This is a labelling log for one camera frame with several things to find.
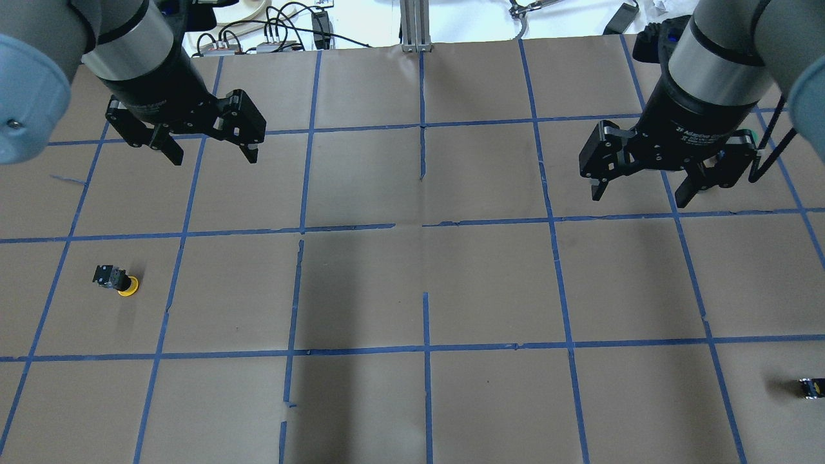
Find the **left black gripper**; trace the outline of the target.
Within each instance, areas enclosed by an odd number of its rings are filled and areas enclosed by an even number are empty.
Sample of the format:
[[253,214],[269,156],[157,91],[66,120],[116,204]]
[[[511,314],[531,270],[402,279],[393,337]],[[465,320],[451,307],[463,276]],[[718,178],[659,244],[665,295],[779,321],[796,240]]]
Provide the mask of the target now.
[[112,92],[106,120],[130,146],[145,145],[180,166],[184,151],[171,133],[214,135],[217,120],[216,139],[237,145],[250,164],[257,163],[266,119],[242,89],[217,100],[185,50],[173,49],[144,75],[106,85]]

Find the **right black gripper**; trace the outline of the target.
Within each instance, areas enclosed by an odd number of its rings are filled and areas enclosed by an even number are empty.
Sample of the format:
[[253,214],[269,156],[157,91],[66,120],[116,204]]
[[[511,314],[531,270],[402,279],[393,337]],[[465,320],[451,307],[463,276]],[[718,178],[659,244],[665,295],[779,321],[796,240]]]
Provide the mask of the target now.
[[735,131],[753,107],[702,102],[672,81],[658,81],[634,131],[602,120],[590,133],[579,154],[590,197],[598,202],[610,181],[636,173],[632,157],[644,169],[684,169],[674,193],[678,208],[701,191],[733,187],[757,158],[753,132]]

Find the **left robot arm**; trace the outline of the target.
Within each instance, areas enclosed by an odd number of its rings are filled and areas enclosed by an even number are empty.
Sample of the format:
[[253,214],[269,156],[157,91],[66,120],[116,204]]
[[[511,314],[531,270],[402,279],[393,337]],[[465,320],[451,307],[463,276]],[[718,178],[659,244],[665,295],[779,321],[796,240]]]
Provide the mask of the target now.
[[40,155],[70,105],[86,66],[111,92],[105,117],[127,144],[159,151],[174,165],[175,135],[205,135],[258,159],[266,119],[247,92],[216,97],[182,45],[206,32],[228,1],[3,1],[3,164]]

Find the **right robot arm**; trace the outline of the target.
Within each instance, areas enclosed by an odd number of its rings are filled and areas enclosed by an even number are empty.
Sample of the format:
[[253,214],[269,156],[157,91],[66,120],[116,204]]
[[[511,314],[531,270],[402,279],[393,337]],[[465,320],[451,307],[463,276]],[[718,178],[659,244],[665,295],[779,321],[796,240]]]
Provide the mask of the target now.
[[[649,24],[634,59],[659,64],[660,78],[633,128],[603,120],[587,139],[579,172],[590,196],[638,171],[684,171],[674,194],[683,208],[743,175],[757,182],[796,135],[822,155],[823,47],[822,1],[701,1],[689,17]],[[791,130],[763,160],[740,125],[772,83]]]

